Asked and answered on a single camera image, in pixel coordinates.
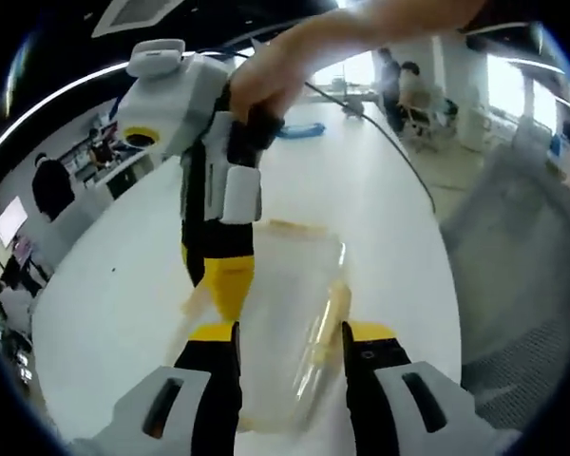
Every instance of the cable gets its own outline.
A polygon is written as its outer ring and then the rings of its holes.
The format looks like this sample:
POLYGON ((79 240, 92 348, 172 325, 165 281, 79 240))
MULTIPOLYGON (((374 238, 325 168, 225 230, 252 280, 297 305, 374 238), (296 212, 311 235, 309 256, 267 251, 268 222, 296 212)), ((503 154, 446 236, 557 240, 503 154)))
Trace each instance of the cable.
MULTIPOLYGON (((242 57, 244 59, 248 59, 250 56, 242 54, 240 52, 235 52, 235 51, 230 51, 230 50, 225 50, 225 49, 215 49, 215 48, 211 48, 211 49, 202 49, 199 51, 199 54, 205 53, 205 52, 216 52, 219 54, 223 54, 223 55, 227 55, 229 57, 242 57)), ((340 105, 346 109, 348 109, 349 111, 353 112, 356 116, 368 121, 370 124, 372 124, 373 126, 375 126, 378 131, 380 133, 382 133, 382 135, 389 141, 390 145, 392 145, 395 150, 397 151, 397 153, 399 154, 399 156, 406 162, 406 164, 408 165, 409 169, 411 169, 411 171, 414 173, 414 176, 416 177, 416 179, 420 182, 420 184, 422 185, 422 187, 425 189, 425 192, 427 192, 427 196, 428 199, 430 200, 430 206, 432 208, 433 214, 435 214, 435 212, 437 211, 437 208, 435 206, 435 199, 433 198, 433 196, 430 194, 430 191, 428 190, 428 186, 427 184, 423 181, 423 179, 420 177, 420 175, 418 174, 418 171, 416 171, 416 168, 414 168, 413 164, 411 164, 411 161, 409 161, 408 156, 406 155, 406 153, 401 149, 401 147, 399 147, 399 144, 397 144, 397 142, 389 135, 389 133, 387 133, 384 128, 382 128, 382 126, 380 126, 380 124, 378 124, 377 121, 375 121, 374 119, 372 119, 370 116, 368 116, 367 114, 363 113, 363 112, 357 112, 354 108, 352 108, 351 106, 345 104, 344 102, 341 102, 340 100, 338 100, 337 98, 335 98, 332 95, 329 95, 328 93, 325 93, 323 90, 321 90, 320 88, 316 87, 315 85, 312 85, 309 82, 305 82, 304 86, 308 87, 310 90, 315 91, 316 93, 318 93, 319 95, 321 95, 322 97, 324 97, 326 100, 329 100, 330 102, 336 103, 337 105, 340 105)))

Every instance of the desk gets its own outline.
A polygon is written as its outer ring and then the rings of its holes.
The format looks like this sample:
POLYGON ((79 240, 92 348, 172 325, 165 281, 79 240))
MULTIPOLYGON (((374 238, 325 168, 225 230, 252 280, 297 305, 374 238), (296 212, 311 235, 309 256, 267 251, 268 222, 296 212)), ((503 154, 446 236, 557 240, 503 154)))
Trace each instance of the desk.
MULTIPOLYGON (((366 113, 387 131, 374 104, 366 113)), ((460 380, 454 284, 422 186, 369 123, 305 104, 290 124, 323 137, 276 140, 262 159, 265 218, 328 225, 348 244, 356 319, 394 328, 411 359, 460 380)), ((76 243, 33 318, 38 378, 65 439, 107 425, 114 403, 162 363, 191 284, 181 263, 181 170, 172 158, 114 202, 76 243)), ((353 455, 343 373, 301 437, 239 434, 237 455, 353 455)))

